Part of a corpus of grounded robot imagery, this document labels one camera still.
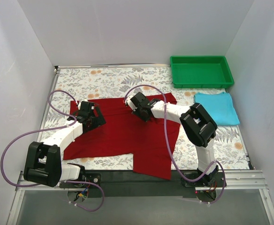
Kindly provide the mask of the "red t-shirt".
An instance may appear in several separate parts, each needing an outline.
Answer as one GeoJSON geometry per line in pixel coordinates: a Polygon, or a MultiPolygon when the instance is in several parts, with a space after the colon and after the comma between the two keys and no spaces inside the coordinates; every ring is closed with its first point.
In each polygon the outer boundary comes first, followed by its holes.
{"type": "Polygon", "coordinates": [[[133,154],[133,171],[169,180],[171,159],[163,119],[148,122],[132,114],[122,98],[94,99],[106,124],[82,134],[64,150],[64,160],[133,154]]]}

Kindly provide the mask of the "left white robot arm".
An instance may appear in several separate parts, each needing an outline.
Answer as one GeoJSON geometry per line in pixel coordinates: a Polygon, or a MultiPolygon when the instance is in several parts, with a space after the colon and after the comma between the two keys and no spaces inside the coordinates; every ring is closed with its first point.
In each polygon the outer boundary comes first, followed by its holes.
{"type": "Polygon", "coordinates": [[[87,181],[84,166],[62,164],[61,154],[76,138],[105,123],[98,104],[81,101],[62,129],[42,142],[32,142],[29,145],[24,179],[49,187],[70,180],[75,187],[83,187],[87,181]]]}

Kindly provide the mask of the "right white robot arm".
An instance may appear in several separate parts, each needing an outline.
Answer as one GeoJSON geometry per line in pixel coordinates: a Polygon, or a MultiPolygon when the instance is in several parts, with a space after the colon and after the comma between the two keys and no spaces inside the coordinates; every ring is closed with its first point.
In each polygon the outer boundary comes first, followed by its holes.
{"type": "Polygon", "coordinates": [[[164,119],[180,124],[189,141],[195,145],[199,178],[183,178],[188,182],[199,181],[204,186],[212,185],[216,180],[219,167],[215,162],[214,138],[217,124],[205,110],[205,108],[195,103],[192,106],[174,105],[166,101],[154,98],[149,100],[141,92],[130,95],[125,99],[125,105],[132,109],[132,114],[147,122],[151,118],[164,119]]]}

